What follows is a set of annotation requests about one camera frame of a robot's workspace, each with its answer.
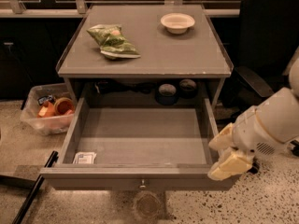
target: chair armrest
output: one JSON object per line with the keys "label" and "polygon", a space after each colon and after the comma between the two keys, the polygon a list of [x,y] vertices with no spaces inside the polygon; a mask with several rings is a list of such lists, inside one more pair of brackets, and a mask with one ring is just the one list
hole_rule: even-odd
{"label": "chair armrest", "polygon": [[246,66],[238,66],[234,70],[260,97],[267,98],[274,94],[265,80]]}

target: crumpled bag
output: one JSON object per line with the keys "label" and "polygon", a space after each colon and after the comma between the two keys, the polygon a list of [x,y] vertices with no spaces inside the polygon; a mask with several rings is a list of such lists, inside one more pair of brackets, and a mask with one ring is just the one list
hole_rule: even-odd
{"label": "crumpled bag", "polygon": [[87,32],[100,46],[101,53],[111,60],[140,57],[135,46],[122,35],[121,25],[99,24]]}

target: terrazzo floor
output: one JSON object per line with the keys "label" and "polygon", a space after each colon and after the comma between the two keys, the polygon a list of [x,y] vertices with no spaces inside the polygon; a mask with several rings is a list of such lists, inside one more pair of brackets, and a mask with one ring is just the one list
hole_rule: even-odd
{"label": "terrazzo floor", "polygon": [[[21,101],[0,102],[0,174],[35,180],[65,134],[37,134],[20,122],[20,107]],[[228,191],[60,191],[45,181],[22,223],[299,223],[299,158],[286,148],[260,165]],[[12,223],[27,194],[0,186],[0,224]],[[155,218],[136,211],[142,195],[157,198]]]}

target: cabinet handle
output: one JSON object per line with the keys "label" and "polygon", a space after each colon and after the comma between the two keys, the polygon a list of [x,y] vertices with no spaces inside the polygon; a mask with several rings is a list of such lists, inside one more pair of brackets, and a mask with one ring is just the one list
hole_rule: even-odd
{"label": "cabinet handle", "polygon": [[142,180],[141,180],[141,185],[139,186],[139,189],[140,189],[140,190],[145,190],[146,188],[147,188],[147,186],[145,185],[145,180],[142,179]]}

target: black chair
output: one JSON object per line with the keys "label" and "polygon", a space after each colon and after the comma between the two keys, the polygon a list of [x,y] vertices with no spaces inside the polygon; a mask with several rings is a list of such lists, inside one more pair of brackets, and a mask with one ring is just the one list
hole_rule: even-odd
{"label": "black chair", "polygon": [[242,0],[239,18],[235,68],[220,99],[242,112],[288,86],[282,73],[299,46],[299,0]]}

